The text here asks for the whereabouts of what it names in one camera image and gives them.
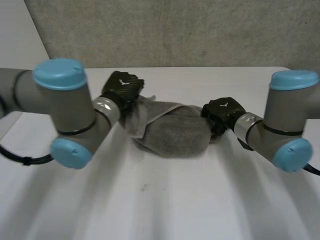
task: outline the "gray wall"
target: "gray wall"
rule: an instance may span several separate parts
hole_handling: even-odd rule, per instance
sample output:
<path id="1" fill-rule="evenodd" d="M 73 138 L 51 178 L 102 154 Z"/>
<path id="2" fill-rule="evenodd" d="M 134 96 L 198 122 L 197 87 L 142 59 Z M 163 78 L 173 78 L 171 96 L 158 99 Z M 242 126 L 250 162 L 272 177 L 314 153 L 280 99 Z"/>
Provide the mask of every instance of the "gray wall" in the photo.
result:
<path id="1" fill-rule="evenodd" d="M 25 0 L 51 58 L 86 67 L 320 70 L 320 0 Z"/>

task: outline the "white table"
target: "white table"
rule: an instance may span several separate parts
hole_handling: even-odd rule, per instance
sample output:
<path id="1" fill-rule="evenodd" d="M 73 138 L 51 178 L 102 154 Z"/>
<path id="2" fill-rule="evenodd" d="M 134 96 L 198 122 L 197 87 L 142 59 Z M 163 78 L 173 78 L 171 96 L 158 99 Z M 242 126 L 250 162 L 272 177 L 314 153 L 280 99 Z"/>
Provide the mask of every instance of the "white table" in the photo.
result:
<path id="1" fill-rule="evenodd" d="M 233 97 L 263 117 L 271 74 L 282 67 L 122 68 L 145 79 L 142 95 L 203 106 Z M 88 69 L 92 97 L 116 69 Z M 305 137 L 320 168 L 320 122 Z M 47 153 L 54 128 L 24 113 L 1 143 Z M 197 158 L 138 150 L 116 126 L 81 170 L 55 161 L 24 167 L 0 159 L 1 240 L 317 240 L 320 177 L 285 173 L 242 149 L 232 132 Z"/>

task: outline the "folded fabric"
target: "folded fabric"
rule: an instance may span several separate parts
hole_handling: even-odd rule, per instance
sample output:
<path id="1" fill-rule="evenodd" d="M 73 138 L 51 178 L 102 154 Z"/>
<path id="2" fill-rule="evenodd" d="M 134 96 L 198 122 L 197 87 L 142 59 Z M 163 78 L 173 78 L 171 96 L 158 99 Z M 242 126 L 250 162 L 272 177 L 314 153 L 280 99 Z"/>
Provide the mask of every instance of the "folded fabric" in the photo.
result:
<path id="1" fill-rule="evenodd" d="M 140 96 L 119 121 L 139 147 L 167 158 L 190 157 L 207 149 L 212 133 L 201 107 L 154 100 Z"/>

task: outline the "light blue joint cap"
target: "light blue joint cap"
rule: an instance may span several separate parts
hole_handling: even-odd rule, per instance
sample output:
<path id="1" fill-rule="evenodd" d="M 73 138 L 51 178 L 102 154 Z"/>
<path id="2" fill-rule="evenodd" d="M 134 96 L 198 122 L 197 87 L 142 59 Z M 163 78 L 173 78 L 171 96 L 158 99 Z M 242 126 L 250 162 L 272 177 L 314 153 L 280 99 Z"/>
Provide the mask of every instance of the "light blue joint cap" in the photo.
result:
<path id="1" fill-rule="evenodd" d="M 294 139 L 281 146 L 275 153 L 272 163 L 285 172 L 296 172 L 307 165 L 313 149 L 304 138 Z"/>
<path id="2" fill-rule="evenodd" d="M 313 71 L 286 70 L 275 72 L 269 87 L 273 90 L 290 91 L 309 88 L 318 82 L 319 76 Z"/>
<path id="3" fill-rule="evenodd" d="M 44 61 L 33 70 L 33 80 L 43 88 L 70 91 L 87 84 L 87 76 L 81 62 L 70 58 Z"/>
<path id="4" fill-rule="evenodd" d="M 50 151 L 58 163 L 71 169 L 84 168 L 93 156 L 84 146 L 64 138 L 53 140 Z"/>

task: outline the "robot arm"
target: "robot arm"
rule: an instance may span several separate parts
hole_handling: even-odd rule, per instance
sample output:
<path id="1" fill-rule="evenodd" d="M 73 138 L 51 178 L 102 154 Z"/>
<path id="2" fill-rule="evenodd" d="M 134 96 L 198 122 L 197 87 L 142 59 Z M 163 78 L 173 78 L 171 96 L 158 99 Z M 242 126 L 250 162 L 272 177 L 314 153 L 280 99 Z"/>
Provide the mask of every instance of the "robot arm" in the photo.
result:
<path id="1" fill-rule="evenodd" d="M 302 135 L 307 119 L 320 118 L 318 82 L 315 72 L 276 72 L 269 85 L 264 118 L 246 112 L 230 97 L 206 104 L 202 114 L 214 116 L 225 129 L 233 130 L 245 149 L 256 151 L 283 171 L 304 168 L 314 173 L 316 169 L 308 165 L 313 149 Z M 227 107 L 222 104 L 225 102 L 229 102 Z"/>
<path id="2" fill-rule="evenodd" d="M 74 169 L 91 160 L 144 85 L 135 75 L 116 71 L 91 101 L 83 65 L 67 58 L 45 61 L 34 71 L 0 69 L 0 76 L 0 118 L 13 111 L 49 114 L 58 133 L 51 156 Z"/>

